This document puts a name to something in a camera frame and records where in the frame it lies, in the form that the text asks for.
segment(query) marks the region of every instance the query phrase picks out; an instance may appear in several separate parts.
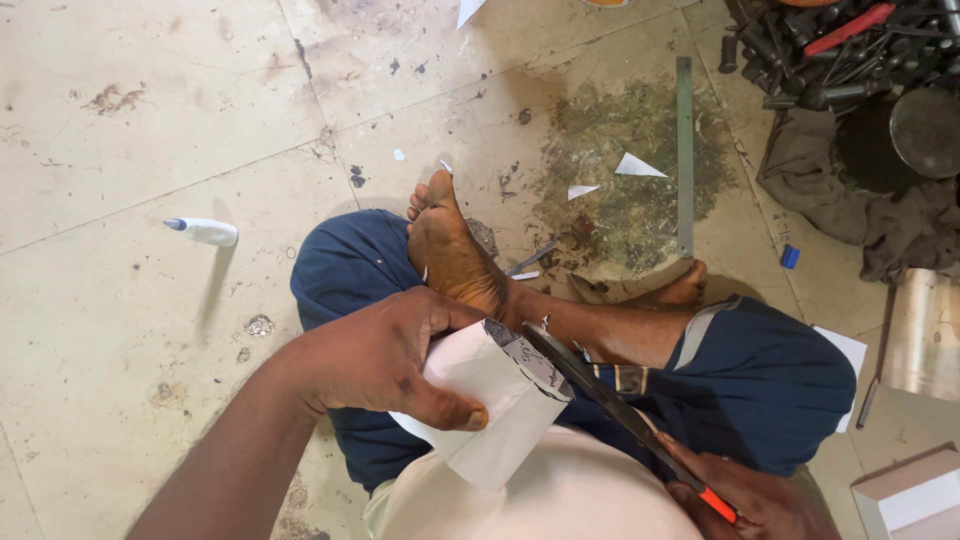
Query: white shirt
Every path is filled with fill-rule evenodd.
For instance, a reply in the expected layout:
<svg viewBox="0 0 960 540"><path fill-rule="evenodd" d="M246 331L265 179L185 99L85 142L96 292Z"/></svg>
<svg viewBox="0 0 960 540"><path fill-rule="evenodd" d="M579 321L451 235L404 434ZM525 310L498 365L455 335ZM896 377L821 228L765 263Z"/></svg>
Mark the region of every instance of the white shirt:
<svg viewBox="0 0 960 540"><path fill-rule="evenodd" d="M375 540L703 538L646 467L560 426L497 493L461 479L431 452L378 486L364 518Z"/></svg>

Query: tile floor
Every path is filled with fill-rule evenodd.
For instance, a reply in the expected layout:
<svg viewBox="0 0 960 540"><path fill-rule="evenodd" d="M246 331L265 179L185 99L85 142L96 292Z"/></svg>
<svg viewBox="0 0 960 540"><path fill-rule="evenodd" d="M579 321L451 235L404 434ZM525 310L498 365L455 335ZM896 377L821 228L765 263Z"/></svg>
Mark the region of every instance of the tile floor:
<svg viewBox="0 0 960 540"><path fill-rule="evenodd" d="M457 0L62 2L0 4L0 538L122 536L236 385L300 332L287 282L313 225L402 211L438 159L501 267L571 223L600 232L558 244L532 286L568 296L565 269L623 281L613 296L669 279L672 184L609 171L630 151L669 174L678 55L694 58L708 299L750 293L856 337L872 373L885 288L753 182L772 118L758 89L716 72L722 0L491 0L460 32ZM624 96L639 96L626 112ZM567 204L568 181L608 189ZM184 242L159 225L172 215L230 221L241 240ZM787 241L803 251L789 272ZM251 336L261 313L276 331ZM881 390L865 430L828 439L809 466L844 538L865 537L853 479L960 440L958 426L958 405ZM301 490L275 538L365 536L366 496L328 424Z"/></svg>

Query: glue bottle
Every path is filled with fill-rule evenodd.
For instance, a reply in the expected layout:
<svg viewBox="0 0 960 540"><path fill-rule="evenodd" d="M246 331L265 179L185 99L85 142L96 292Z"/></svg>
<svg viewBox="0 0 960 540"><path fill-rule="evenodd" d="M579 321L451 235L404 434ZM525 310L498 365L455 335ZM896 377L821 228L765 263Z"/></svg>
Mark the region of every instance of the glue bottle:
<svg viewBox="0 0 960 540"><path fill-rule="evenodd" d="M182 232L195 242L223 247L237 243L237 228L221 221L201 217L174 217L164 220L163 225Z"/></svg>

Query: leg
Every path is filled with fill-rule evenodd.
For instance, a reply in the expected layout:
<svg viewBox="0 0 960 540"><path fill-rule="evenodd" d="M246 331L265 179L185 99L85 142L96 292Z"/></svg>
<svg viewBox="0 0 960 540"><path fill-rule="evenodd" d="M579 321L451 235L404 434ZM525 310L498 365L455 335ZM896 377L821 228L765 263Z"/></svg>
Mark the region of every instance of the leg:
<svg viewBox="0 0 960 540"><path fill-rule="evenodd" d="M624 309L558 300L507 280L471 242L444 171L430 186L418 185L411 204L410 259L418 270L428 267L429 286L514 330L550 313L550 333L571 349L576 339L594 359L622 364L594 371L694 451L788 476L813 457L850 409L855 379L846 358L814 330L756 300L712 314L693 308L696 301L675 309ZM676 287L641 297L633 307L699 297L697 274L706 267L691 270ZM699 343L685 346L688 339ZM558 421L648 466L653 461L590 400L575 401Z"/></svg>
<svg viewBox="0 0 960 540"><path fill-rule="evenodd" d="M306 237L290 278L304 331L423 283L407 258L406 225L386 210L363 210L324 221ZM368 492L430 451L386 412L328 414L350 478Z"/></svg>

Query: person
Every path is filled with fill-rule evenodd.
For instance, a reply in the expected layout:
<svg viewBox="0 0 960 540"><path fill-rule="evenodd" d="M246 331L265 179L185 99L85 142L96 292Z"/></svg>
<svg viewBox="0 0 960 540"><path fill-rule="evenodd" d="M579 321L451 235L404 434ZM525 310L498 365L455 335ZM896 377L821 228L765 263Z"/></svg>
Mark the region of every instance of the person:
<svg viewBox="0 0 960 540"><path fill-rule="evenodd" d="M850 364L819 333L751 298L697 308L700 261L623 306L541 294L507 279L472 238L446 171L416 187L408 217L363 210L307 236L291 278L304 334L251 375L128 538L268 538L325 414L350 477L372 494L374 538L839 538L788 479L853 399ZM482 404L421 371L433 337L484 317L514 331L543 321L589 358L667 451L738 509L735 523L578 388L500 492L457 477L386 411L482 430Z"/></svg>

